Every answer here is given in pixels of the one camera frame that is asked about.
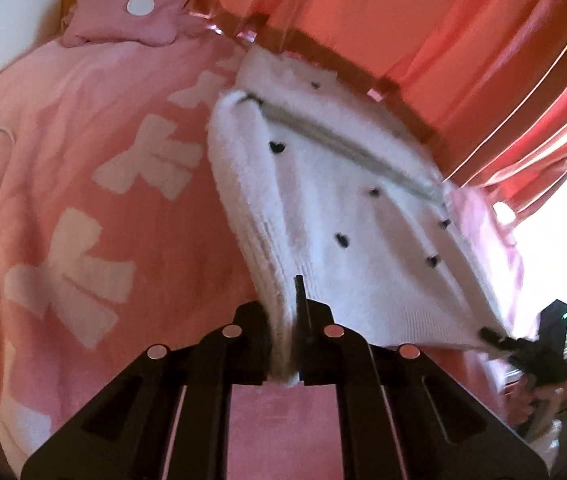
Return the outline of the right hand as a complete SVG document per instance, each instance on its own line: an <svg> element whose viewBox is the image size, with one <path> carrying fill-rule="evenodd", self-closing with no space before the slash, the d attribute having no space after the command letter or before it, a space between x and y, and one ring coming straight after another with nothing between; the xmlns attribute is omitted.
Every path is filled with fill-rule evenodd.
<svg viewBox="0 0 567 480"><path fill-rule="evenodd" d="M506 420L524 440L532 442L553 426L563 397L561 385L539 386L533 376L522 375L506 400Z"/></svg>

